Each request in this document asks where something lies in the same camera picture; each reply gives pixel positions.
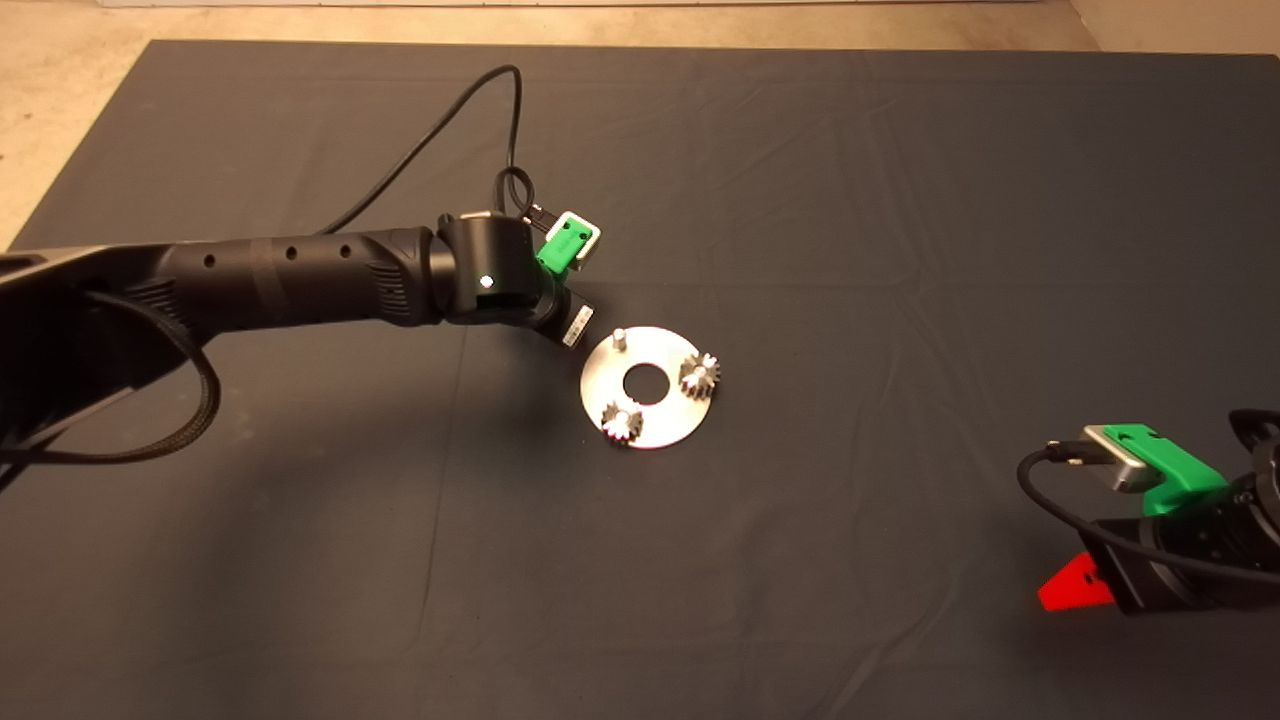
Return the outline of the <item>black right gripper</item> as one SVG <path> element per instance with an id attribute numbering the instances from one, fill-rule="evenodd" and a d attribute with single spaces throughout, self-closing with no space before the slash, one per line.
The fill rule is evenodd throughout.
<path id="1" fill-rule="evenodd" d="M 1097 521 L 1142 552 L 1085 538 L 1038 589 L 1048 612 L 1114 606 L 1126 615 L 1270 609 L 1271 585 L 1226 568 L 1271 570 L 1271 484 L 1235 480 L 1162 515 Z"/>

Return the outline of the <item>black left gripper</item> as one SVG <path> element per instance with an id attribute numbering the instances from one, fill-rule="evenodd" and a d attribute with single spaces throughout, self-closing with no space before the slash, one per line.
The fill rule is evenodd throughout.
<path id="1" fill-rule="evenodd" d="M 576 348 L 595 315 L 595 307 L 567 284 L 554 284 L 540 301 L 535 332 L 563 348 Z"/>

